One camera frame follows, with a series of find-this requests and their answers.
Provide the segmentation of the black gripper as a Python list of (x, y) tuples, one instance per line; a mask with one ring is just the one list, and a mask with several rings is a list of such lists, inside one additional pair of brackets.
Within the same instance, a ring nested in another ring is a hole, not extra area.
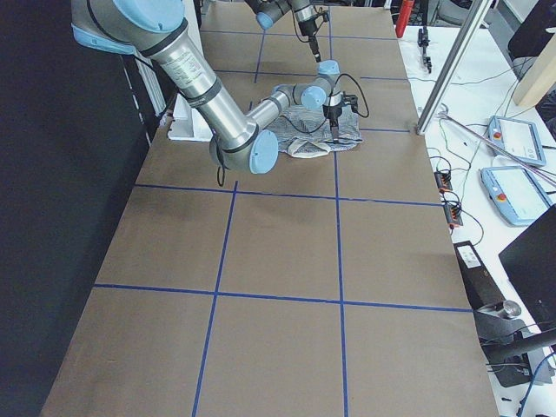
[(321, 61), (321, 53), (318, 44), (318, 40), (315, 38), (315, 33), (318, 30), (316, 22), (314, 19), (308, 19), (306, 21), (300, 22), (301, 35), (308, 39), (308, 44), (311, 49), (311, 53), (314, 56), (316, 62)]
[(339, 118), (342, 115), (342, 106), (325, 106), (324, 116), (329, 120), (333, 143), (340, 142)]

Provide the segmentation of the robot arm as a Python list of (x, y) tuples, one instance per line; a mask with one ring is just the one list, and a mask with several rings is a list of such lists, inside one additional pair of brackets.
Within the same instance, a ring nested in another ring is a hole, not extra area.
[(263, 30), (271, 29), (288, 12), (292, 14), (295, 35), (301, 43), (307, 43), (316, 62), (321, 62), (317, 34), (329, 14), (317, 9), (309, 0), (245, 0), (255, 14), (255, 20)]
[(269, 172), (279, 145), (267, 126), (292, 105), (322, 109), (333, 138), (339, 137), (344, 102), (334, 60), (320, 63), (312, 82), (279, 85), (243, 113), (189, 37), (183, 2), (74, 1), (71, 13), (73, 35), (82, 46), (124, 55), (140, 52), (162, 67), (211, 128), (210, 153), (222, 170)]

